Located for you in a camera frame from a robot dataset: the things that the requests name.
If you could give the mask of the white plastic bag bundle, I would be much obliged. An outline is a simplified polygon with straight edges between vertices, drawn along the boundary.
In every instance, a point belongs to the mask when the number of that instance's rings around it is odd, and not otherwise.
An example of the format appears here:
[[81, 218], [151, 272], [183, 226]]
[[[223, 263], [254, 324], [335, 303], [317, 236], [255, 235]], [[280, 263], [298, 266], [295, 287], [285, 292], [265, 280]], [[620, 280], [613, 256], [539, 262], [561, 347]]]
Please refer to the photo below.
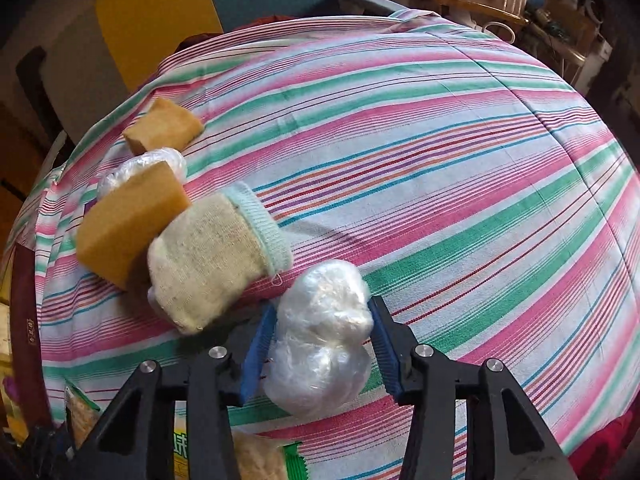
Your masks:
[[345, 260], [300, 274], [277, 306], [264, 393], [297, 417], [324, 416], [357, 399], [371, 362], [363, 343], [373, 328], [369, 286]]

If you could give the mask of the small yellow sponge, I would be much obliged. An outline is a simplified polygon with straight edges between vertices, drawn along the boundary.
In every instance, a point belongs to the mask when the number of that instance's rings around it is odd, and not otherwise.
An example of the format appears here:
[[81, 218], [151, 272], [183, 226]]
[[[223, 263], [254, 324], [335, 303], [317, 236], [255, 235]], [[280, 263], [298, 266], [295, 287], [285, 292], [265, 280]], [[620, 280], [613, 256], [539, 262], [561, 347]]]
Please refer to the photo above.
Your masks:
[[204, 125], [190, 110], [158, 98], [146, 114], [125, 129], [124, 138], [134, 155], [159, 148], [182, 152], [203, 130]]

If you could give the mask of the grey yellow blue headboard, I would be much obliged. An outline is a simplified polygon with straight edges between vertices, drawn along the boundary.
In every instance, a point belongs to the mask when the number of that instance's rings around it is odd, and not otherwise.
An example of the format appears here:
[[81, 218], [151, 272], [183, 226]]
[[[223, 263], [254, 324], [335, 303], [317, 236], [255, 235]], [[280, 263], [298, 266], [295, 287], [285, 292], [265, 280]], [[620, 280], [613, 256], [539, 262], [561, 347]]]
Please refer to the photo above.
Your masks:
[[62, 130], [79, 142], [146, 84], [183, 40], [260, 18], [299, 18], [331, 0], [81, 0], [44, 49], [44, 91]]

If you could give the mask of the striped bed sheet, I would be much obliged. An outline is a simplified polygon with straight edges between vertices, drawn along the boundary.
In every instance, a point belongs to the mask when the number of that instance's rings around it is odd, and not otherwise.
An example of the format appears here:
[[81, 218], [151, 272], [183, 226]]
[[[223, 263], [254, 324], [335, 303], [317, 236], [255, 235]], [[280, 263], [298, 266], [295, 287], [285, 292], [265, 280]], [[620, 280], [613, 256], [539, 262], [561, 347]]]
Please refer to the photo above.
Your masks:
[[52, 420], [73, 384], [105, 406], [168, 325], [126, 311], [74, 236], [125, 129], [158, 98], [201, 119], [186, 192], [247, 183], [294, 271], [355, 263], [394, 319], [450, 358], [501, 360], [570, 456], [602, 479], [639, 429], [639, 175], [547, 66], [428, 11], [258, 25], [171, 55], [27, 197]]

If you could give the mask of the beige knitted sock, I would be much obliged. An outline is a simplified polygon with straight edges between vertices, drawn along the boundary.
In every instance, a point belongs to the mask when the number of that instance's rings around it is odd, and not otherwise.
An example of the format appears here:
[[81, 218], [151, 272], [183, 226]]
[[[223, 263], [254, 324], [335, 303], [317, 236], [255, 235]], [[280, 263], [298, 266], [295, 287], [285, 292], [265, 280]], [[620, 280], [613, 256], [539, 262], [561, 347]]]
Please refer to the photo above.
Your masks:
[[290, 270], [276, 220], [244, 182], [196, 200], [152, 241], [146, 256], [157, 307], [183, 335], [224, 314], [248, 286]]

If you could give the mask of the large yellow sponge block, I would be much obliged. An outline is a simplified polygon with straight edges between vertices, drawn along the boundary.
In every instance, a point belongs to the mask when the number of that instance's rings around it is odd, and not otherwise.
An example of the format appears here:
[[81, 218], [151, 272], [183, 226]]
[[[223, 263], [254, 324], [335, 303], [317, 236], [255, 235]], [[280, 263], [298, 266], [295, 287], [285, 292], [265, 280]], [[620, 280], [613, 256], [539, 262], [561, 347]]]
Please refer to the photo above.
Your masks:
[[76, 235], [78, 261], [122, 290], [144, 280], [146, 251], [191, 205], [167, 162], [158, 162], [106, 194]]

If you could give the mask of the Weidan cracker packet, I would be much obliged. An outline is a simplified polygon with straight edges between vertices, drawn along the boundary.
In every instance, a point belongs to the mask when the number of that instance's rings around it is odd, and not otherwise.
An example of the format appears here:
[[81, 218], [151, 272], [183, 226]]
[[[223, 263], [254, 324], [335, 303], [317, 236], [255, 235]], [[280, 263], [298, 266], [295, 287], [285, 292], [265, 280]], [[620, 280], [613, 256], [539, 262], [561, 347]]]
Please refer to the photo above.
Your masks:
[[234, 455], [242, 479], [308, 479], [298, 442], [232, 431]]

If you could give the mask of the gold cardboard box tray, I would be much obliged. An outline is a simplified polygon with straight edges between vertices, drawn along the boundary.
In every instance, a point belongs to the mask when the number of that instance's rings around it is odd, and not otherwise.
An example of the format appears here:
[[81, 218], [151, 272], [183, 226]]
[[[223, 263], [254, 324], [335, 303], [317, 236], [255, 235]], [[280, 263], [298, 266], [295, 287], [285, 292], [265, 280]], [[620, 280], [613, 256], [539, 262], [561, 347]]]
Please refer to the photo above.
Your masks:
[[35, 254], [16, 244], [1, 267], [1, 423], [22, 443], [53, 426], [43, 380], [36, 309]]

